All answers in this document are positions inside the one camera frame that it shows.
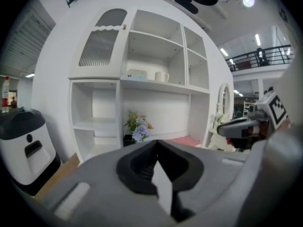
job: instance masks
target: flower arrangement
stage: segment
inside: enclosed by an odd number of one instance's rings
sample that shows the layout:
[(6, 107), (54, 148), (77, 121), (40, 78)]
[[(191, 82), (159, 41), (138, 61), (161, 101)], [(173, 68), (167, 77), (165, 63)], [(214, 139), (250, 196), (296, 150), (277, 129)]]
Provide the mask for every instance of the flower arrangement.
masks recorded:
[(129, 119), (124, 126), (128, 126), (132, 132), (132, 138), (136, 142), (143, 142), (151, 134), (152, 125), (146, 121), (145, 115), (138, 115), (129, 111)]

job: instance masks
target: wooden floor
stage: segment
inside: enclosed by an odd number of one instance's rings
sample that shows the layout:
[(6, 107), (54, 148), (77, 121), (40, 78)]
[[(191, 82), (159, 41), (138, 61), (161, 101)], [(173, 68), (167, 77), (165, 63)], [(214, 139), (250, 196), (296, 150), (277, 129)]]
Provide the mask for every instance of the wooden floor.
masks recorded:
[(79, 159), (77, 154), (74, 154), (67, 162), (65, 162), (58, 171), (46, 182), (46, 184), (40, 189), (40, 191), (34, 197), (36, 200), (41, 200), (44, 194), (54, 186), (58, 181), (72, 174), (79, 165)]

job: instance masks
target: person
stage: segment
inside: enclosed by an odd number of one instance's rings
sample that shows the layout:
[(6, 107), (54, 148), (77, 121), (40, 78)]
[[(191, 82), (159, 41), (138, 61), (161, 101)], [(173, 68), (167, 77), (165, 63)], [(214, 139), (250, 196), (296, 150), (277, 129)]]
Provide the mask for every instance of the person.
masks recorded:
[(10, 103), (11, 108), (17, 108), (17, 101), (15, 100), (15, 97), (13, 97), (13, 101)]
[(257, 54), (258, 54), (258, 58), (259, 58), (259, 64), (260, 66), (268, 66), (269, 62), (266, 58), (266, 53), (262, 48), (258, 48), (257, 49)]

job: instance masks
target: purple flower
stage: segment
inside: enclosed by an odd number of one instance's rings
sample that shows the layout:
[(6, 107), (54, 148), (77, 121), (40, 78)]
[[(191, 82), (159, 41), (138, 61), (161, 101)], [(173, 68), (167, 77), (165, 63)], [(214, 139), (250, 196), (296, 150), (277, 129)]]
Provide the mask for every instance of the purple flower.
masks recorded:
[(145, 125), (138, 126), (133, 132), (133, 139), (137, 142), (142, 142), (144, 138), (148, 138), (151, 132)]
[(144, 120), (142, 118), (137, 118), (136, 123), (144, 124)]

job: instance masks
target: cabinet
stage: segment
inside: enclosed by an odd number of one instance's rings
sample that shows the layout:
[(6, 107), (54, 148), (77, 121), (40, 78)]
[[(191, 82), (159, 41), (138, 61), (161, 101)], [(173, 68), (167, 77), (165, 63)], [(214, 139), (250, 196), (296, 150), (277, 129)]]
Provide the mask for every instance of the cabinet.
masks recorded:
[[(153, 125), (149, 140), (191, 136), (202, 144), (209, 111), (202, 37), (155, 13), (113, 9), (96, 15), (71, 65), (70, 122), (80, 161), (123, 147), (129, 111)], [(128, 77), (129, 70), (147, 77)], [(157, 71), (169, 80), (155, 81)]]
[(121, 51), (135, 11), (133, 8), (107, 7), (96, 14), (77, 45), (70, 79), (120, 78)]

